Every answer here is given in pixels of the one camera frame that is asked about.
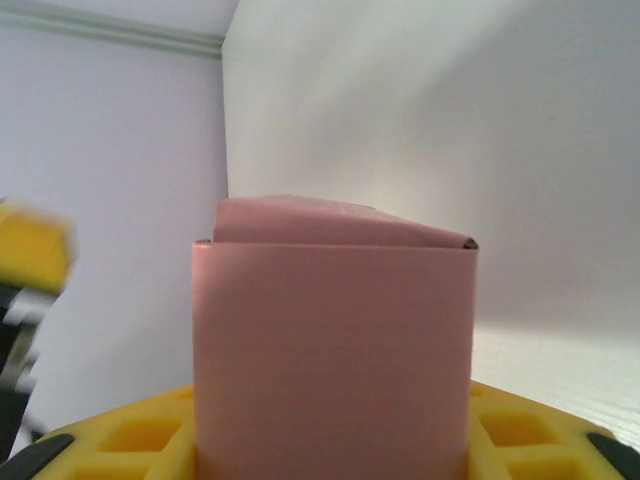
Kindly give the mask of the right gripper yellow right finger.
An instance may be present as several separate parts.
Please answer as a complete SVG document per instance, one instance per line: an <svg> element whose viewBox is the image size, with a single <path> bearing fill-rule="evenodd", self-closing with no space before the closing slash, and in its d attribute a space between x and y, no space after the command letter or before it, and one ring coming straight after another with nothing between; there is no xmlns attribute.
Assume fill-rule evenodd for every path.
<svg viewBox="0 0 640 480"><path fill-rule="evenodd" d="M609 430L473 381L472 480L618 480L639 477L639 452Z"/></svg>

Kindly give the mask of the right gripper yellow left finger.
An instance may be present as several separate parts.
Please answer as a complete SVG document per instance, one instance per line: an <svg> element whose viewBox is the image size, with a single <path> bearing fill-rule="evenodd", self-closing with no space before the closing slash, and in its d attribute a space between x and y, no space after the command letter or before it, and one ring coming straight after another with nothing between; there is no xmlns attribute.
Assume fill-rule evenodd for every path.
<svg viewBox="0 0 640 480"><path fill-rule="evenodd" d="M9 480L191 480L193 388L182 386L50 432L1 465Z"/></svg>

